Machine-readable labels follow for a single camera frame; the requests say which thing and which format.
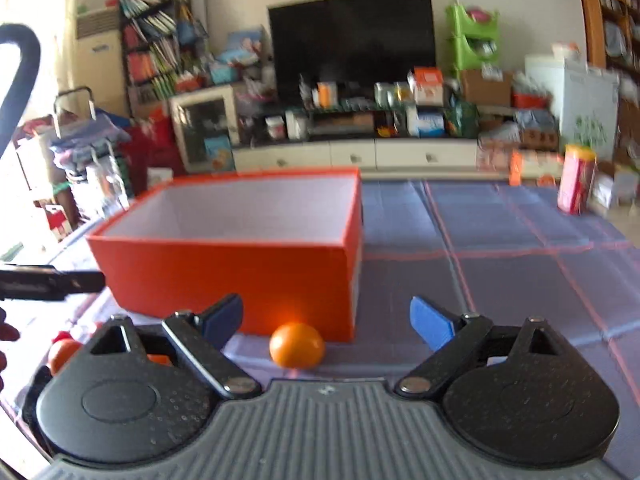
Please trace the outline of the yellow-orange orange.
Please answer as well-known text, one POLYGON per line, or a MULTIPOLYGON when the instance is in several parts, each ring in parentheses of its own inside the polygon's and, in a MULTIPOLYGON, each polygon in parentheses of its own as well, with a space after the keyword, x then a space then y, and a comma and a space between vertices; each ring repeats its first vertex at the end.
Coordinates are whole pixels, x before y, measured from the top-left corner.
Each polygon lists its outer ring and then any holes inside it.
POLYGON ((314 327, 299 323, 279 326, 269 339, 270 358, 283 368, 310 370, 326 355, 326 343, 314 327))

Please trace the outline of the small red tomato left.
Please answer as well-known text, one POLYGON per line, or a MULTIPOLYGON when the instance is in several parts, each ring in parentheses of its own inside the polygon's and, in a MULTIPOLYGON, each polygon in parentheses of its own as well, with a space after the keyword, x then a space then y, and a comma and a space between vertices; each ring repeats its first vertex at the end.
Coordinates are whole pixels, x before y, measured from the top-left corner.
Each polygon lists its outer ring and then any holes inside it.
POLYGON ((73 336, 66 330, 61 330, 53 339, 52 344, 56 344, 58 341, 72 339, 73 336))

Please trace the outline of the large orange left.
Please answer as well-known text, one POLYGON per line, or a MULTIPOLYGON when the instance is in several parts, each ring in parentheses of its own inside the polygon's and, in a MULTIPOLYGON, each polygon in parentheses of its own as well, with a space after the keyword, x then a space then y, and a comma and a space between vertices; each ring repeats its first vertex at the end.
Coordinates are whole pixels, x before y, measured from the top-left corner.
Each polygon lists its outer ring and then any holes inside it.
POLYGON ((60 339, 52 344, 48 354, 48 367, 53 376, 58 374, 65 364, 74 356, 74 354, 81 350, 84 345, 73 339, 60 339))

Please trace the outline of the orange cardboard box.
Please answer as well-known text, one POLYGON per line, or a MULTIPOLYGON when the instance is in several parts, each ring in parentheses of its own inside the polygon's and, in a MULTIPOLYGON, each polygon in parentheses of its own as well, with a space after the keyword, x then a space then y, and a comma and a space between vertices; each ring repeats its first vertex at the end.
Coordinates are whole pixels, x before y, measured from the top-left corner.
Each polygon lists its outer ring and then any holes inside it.
POLYGON ((318 168, 183 177, 101 223, 88 243, 119 307, 152 318, 244 304, 242 331, 302 322, 355 337, 360 173, 318 168))

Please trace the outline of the white floor air conditioner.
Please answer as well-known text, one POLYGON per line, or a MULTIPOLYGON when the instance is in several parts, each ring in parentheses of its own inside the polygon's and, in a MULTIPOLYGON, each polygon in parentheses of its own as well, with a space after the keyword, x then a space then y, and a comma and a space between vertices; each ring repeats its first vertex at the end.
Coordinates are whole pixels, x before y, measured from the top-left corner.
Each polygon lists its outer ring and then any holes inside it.
POLYGON ((120 14, 114 6, 78 15, 74 81, 92 90, 101 110, 128 115, 120 14))

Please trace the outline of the red yellow cylindrical can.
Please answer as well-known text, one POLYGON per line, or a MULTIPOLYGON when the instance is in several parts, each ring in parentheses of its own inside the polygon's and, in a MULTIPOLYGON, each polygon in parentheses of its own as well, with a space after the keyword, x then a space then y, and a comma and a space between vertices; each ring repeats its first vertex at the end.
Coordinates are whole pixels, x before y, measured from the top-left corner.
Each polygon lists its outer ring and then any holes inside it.
POLYGON ((591 148, 567 144, 556 201, 559 210, 566 214, 581 214, 587 207, 596 162, 597 154, 591 148))

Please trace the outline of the white glass door cabinet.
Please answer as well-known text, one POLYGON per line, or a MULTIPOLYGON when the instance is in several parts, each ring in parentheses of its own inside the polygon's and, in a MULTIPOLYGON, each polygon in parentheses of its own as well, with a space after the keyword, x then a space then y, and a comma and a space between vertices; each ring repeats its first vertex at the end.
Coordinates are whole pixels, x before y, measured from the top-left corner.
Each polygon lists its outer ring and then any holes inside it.
POLYGON ((174 96, 169 110, 188 174, 235 170, 233 148, 241 138, 233 84, 174 96))

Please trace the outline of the black bookshelf with books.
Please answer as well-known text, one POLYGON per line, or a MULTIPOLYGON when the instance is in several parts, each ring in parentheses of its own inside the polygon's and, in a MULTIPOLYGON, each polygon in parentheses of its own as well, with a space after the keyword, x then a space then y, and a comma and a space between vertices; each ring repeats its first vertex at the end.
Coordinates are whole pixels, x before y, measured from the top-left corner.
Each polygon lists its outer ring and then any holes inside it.
POLYGON ((193 0, 117 0, 122 68, 132 116, 200 88, 206 32, 193 0))

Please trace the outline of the white chest freezer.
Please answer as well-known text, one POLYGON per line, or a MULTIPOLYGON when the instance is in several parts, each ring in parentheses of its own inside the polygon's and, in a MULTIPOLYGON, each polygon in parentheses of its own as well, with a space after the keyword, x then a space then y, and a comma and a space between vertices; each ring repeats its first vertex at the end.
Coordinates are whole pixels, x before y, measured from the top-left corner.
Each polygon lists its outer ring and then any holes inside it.
POLYGON ((591 148, 599 160, 611 160, 617 136, 620 77, 586 63, 527 55, 525 75, 551 96, 561 145, 591 148))

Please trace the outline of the white TV stand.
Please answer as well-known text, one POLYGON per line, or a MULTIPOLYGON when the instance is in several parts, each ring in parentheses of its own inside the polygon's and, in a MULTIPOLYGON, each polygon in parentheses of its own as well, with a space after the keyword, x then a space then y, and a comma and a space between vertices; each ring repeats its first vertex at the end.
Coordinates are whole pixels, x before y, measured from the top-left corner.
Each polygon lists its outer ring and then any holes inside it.
POLYGON ((400 138, 286 142, 234 148, 236 170, 357 167, 362 171, 473 171, 475 140, 400 138))

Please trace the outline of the brown cardboard box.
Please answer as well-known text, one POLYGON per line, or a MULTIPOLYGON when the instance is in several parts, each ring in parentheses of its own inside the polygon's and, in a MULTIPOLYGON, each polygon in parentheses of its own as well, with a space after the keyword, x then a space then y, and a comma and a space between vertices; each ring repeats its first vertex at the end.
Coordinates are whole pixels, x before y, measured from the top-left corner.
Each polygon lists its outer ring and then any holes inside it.
POLYGON ((475 105, 510 107, 513 74, 503 72, 501 79, 487 79, 481 70, 462 70, 460 82, 465 101, 475 105))

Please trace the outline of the green stacked plastic bins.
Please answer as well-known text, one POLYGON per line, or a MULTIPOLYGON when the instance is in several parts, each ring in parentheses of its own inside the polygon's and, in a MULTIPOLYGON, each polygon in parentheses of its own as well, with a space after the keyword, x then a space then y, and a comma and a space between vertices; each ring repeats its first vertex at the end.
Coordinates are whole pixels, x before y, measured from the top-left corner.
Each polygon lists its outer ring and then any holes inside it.
POLYGON ((477 70, 485 65, 499 64, 498 12, 452 4, 446 9, 446 17, 454 70, 477 70))

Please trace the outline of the black flat screen television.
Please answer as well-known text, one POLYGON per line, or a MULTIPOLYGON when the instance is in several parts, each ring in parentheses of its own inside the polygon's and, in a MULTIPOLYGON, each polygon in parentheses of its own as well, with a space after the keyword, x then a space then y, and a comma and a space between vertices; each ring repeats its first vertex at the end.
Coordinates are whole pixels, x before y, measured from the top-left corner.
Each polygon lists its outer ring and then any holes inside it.
POLYGON ((432 0, 308 0, 268 15, 283 103, 302 102, 302 82, 367 89, 436 65, 432 0))

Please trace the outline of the wooden display shelf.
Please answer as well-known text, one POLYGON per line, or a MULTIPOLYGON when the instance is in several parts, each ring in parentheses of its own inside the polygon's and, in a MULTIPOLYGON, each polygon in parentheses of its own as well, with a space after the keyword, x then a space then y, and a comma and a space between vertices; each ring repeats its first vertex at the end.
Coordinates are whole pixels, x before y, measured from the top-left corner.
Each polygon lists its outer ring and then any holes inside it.
POLYGON ((590 65, 639 83, 639 0, 582 0, 590 65))

